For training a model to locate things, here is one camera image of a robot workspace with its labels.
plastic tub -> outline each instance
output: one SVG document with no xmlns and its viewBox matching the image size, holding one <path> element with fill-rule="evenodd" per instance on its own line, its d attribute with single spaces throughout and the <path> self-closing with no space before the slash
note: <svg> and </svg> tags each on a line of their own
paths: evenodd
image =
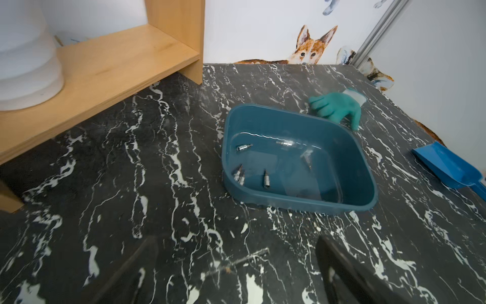
<svg viewBox="0 0 486 304">
<path fill-rule="evenodd" d="M 242 144 L 252 146 L 237 151 Z M 378 200 L 356 139 L 318 117 L 252 104 L 234 107 L 226 118 L 222 163 L 227 190 L 244 203 L 333 215 L 365 211 Z M 233 177 L 240 164 L 243 186 Z M 269 188 L 263 185 L 264 170 Z"/>
</svg>

white wall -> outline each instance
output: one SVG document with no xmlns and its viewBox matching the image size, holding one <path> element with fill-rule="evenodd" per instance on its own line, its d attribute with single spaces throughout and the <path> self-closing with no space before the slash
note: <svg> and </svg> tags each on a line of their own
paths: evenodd
<svg viewBox="0 0 486 304">
<path fill-rule="evenodd" d="M 50 32 L 64 44 L 147 23 L 144 0 L 39 0 Z M 336 34 L 319 63 L 336 62 L 345 45 L 358 50 L 393 0 L 338 0 L 332 13 L 324 0 L 206 0 L 204 62 L 283 60 L 295 50 L 301 27 L 319 39 Z"/>
<path fill-rule="evenodd" d="M 204 62 L 287 59 L 307 24 L 312 39 L 338 26 L 319 61 L 335 64 L 341 47 L 359 49 L 392 2 L 374 8 L 378 1 L 341 0 L 324 16 L 324 0 L 206 0 Z"/>
<path fill-rule="evenodd" d="M 63 38 L 86 40 L 147 23 L 144 0 L 38 1 L 50 33 Z"/>
<path fill-rule="evenodd" d="M 370 56 L 385 92 L 486 173 L 486 1 L 411 0 Z"/>
</svg>

dog face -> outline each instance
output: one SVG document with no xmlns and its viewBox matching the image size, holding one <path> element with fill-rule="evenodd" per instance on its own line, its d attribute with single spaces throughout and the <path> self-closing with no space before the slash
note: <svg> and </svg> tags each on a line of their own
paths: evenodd
<svg viewBox="0 0 486 304">
<path fill-rule="evenodd" d="M 289 64 L 316 64 L 336 33 L 337 25 L 319 40 L 311 39 L 307 25 L 304 25 L 297 37 L 296 51 L 289 57 Z"/>
</svg>

countertop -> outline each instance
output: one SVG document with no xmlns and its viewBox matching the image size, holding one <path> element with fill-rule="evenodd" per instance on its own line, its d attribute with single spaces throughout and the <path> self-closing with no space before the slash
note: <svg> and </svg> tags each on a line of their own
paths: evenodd
<svg viewBox="0 0 486 304">
<path fill-rule="evenodd" d="M 354 135 L 378 185 L 373 209 L 327 216 L 229 196 L 220 155 L 230 109 L 307 113 L 308 97 L 346 87 L 368 98 Z M 26 201 L 0 230 L 0 302 L 72 303 L 155 235 L 147 303 L 327 303 L 314 253 L 322 233 L 410 303 L 485 302 L 485 202 L 411 154 L 432 142 L 352 66 L 205 65 L 201 86 L 173 74 L 0 167 Z"/>
</svg>

green rubber glove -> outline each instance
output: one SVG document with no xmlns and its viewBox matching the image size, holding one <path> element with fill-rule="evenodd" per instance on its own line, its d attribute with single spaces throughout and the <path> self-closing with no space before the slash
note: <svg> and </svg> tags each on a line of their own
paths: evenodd
<svg viewBox="0 0 486 304">
<path fill-rule="evenodd" d="M 309 103 L 312 109 L 317 110 L 317 116 L 327 118 L 337 124 L 346 115 L 350 115 L 351 129 L 353 131 L 358 130 L 361 118 L 361 105 L 348 94 L 329 93 L 318 97 L 310 97 Z"/>
</svg>

